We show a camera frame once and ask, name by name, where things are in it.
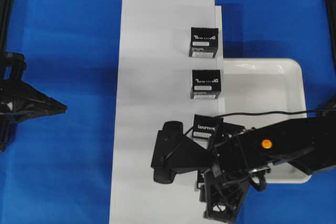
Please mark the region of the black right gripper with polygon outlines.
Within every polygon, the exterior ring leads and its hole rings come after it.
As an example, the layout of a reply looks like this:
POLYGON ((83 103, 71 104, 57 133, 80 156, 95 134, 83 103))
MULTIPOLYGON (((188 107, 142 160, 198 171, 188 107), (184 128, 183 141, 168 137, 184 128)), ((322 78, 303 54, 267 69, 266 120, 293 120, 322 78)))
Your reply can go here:
POLYGON ((63 114, 67 106, 22 81, 25 57, 1 52, 1 119, 11 124, 43 116, 63 114))

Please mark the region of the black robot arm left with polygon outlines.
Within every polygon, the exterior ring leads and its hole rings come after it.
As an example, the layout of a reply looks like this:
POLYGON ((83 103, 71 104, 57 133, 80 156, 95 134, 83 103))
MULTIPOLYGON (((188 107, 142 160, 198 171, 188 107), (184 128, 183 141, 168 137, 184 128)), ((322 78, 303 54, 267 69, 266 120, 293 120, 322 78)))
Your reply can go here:
POLYGON ((335 167, 335 105, 291 112, 290 119, 258 129, 220 120, 208 150, 214 162, 203 171, 204 217, 232 223, 249 189, 266 189, 272 166, 288 163, 306 175, 335 167))

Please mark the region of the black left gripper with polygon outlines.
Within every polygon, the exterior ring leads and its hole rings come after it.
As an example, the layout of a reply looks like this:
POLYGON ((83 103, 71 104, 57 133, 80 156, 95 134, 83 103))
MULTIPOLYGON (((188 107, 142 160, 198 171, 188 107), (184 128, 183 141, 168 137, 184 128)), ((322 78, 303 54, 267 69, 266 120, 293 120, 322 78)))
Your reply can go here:
POLYGON ((266 189, 270 172, 270 130, 245 131, 242 125, 220 122, 208 142, 214 156, 211 170, 204 174, 203 217, 236 220, 249 190, 266 189))

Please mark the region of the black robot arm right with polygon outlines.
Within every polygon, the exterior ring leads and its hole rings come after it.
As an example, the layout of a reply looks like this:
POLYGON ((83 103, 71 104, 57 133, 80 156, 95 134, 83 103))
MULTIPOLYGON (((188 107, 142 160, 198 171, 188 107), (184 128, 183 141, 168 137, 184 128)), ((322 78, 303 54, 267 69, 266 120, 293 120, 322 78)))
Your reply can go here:
POLYGON ((25 56, 1 52, 1 151, 5 151, 13 124, 63 114, 67 106, 22 81, 25 56))

